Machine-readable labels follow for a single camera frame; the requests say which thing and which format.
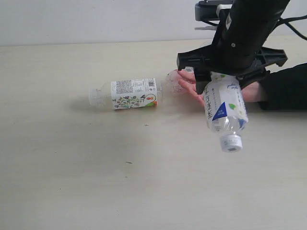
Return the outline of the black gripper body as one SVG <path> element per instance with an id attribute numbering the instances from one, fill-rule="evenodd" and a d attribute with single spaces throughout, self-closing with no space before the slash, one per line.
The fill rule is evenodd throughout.
<path id="1" fill-rule="evenodd" d="M 237 77 L 261 73 L 266 67 L 276 64 L 281 67 L 288 60 L 282 49 L 261 47 L 251 56 L 224 56 L 213 49 L 212 45 L 204 46 L 189 52 L 178 53 L 177 69 L 194 68 L 197 74 L 206 71 L 222 73 Z"/>

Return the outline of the forearm in black sleeve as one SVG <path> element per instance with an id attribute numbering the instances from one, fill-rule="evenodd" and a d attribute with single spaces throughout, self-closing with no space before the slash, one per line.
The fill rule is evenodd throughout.
<path id="1" fill-rule="evenodd" d="M 259 102 L 267 111 L 305 111 L 307 109 L 307 65 L 271 73 L 260 81 L 266 100 Z"/>

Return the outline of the person's open bare hand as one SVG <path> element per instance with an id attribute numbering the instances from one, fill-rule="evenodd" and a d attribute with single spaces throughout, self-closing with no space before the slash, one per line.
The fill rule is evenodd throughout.
<path id="1" fill-rule="evenodd" d="M 179 85 L 185 89 L 196 101 L 203 107 L 205 106 L 204 99 L 196 93 L 196 80 L 193 73 L 185 70 L 177 70 L 180 76 Z M 243 99 L 248 103 L 264 102 L 267 100 L 267 95 L 259 82 L 254 82 L 242 90 Z"/>

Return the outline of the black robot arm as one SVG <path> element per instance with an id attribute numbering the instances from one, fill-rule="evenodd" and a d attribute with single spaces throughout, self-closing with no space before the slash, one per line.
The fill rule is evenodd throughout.
<path id="1" fill-rule="evenodd" d="M 177 68 L 192 67 L 196 92 L 202 94 L 212 72 L 234 76 L 243 89 L 260 81 L 267 66 L 283 66 L 287 56 L 282 49 L 264 47 L 286 9 L 287 0 L 202 0 L 195 4 L 195 19 L 218 21 L 213 41 L 177 55 Z"/>

